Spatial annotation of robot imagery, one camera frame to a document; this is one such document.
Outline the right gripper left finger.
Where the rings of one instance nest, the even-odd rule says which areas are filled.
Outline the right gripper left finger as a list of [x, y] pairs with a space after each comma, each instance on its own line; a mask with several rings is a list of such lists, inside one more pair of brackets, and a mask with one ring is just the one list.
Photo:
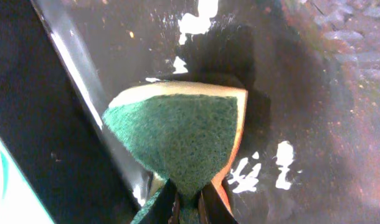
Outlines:
[[179, 224], [179, 195], [168, 180], [135, 215], [131, 224]]

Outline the green yellow sponge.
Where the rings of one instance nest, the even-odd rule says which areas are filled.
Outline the green yellow sponge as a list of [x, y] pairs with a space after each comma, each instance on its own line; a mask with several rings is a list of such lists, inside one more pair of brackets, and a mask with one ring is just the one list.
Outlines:
[[179, 195], [179, 223], [200, 223], [200, 191], [222, 181], [240, 146], [247, 90], [199, 82], [155, 82], [122, 91], [103, 114], [107, 128], [146, 170]]

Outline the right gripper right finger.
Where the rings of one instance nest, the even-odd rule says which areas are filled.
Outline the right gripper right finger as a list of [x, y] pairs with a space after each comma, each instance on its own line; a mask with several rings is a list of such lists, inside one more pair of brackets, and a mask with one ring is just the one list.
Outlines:
[[207, 184], [200, 191], [198, 212], [201, 224], [238, 224], [212, 184]]

